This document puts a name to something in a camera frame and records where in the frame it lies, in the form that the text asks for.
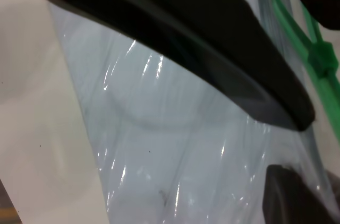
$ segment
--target green zip tie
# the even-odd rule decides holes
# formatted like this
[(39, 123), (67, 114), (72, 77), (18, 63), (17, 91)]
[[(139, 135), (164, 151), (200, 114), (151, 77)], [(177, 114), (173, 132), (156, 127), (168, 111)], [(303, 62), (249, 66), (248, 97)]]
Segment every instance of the green zip tie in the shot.
[(336, 78), (338, 60), (331, 43), (322, 38), (318, 22), (302, 6), (309, 39), (281, 0), (272, 0), (274, 13), (299, 55), (340, 143), (340, 84)]

